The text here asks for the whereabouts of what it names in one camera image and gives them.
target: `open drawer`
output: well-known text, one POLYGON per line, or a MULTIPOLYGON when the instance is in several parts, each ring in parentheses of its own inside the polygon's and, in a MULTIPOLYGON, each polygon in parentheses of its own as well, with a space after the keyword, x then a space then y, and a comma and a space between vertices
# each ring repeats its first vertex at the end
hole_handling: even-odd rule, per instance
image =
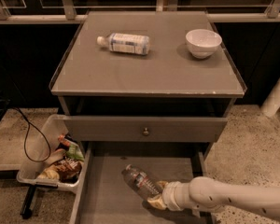
POLYGON ((216 142, 226 118, 66 116, 80 141, 216 142))
POLYGON ((214 223, 210 214, 152 208, 124 182, 128 164, 166 181, 189 182, 204 171, 199 144, 90 142, 70 223, 214 223))

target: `white bottle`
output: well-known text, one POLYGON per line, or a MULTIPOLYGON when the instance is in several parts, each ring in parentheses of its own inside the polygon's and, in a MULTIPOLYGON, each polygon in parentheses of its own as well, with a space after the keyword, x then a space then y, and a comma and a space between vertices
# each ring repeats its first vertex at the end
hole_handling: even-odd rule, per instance
POLYGON ((98 36, 97 44, 110 51, 147 55, 149 37, 146 35, 128 35, 113 33, 107 37, 98 36))

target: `food wrapper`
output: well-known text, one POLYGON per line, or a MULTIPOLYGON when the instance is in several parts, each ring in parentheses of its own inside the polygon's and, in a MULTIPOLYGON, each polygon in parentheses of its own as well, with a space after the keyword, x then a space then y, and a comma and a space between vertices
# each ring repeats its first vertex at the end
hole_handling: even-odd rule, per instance
POLYGON ((59 147, 64 148, 66 150, 66 157, 78 161, 84 161, 83 154, 78 144, 76 144, 69 135, 60 135, 58 137, 58 141, 60 142, 59 147))
POLYGON ((71 179, 77 179, 82 169, 83 161, 77 161, 65 157, 63 160, 54 162, 46 168, 37 178, 57 179, 66 182, 71 179))
POLYGON ((45 161, 46 168, 37 178, 57 179, 61 182, 77 180, 84 157, 75 141, 67 134, 58 137, 56 150, 45 161))

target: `white pipe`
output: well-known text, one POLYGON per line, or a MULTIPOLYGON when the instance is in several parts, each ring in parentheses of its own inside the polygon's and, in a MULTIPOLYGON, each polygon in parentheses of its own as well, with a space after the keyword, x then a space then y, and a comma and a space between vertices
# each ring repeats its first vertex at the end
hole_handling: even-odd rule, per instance
POLYGON ((267 117, 272 117, 280 108, 280 78, 271 93, 262 104, 260 110, 267 117))

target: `bottle cap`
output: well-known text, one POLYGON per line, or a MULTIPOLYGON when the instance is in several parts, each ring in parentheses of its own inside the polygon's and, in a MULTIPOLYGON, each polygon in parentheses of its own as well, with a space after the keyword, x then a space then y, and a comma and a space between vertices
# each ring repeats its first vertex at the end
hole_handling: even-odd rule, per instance
POLYGON ((105 47, 105 39, 102 36, 98 36, 96 42, 98 45, 105 47))

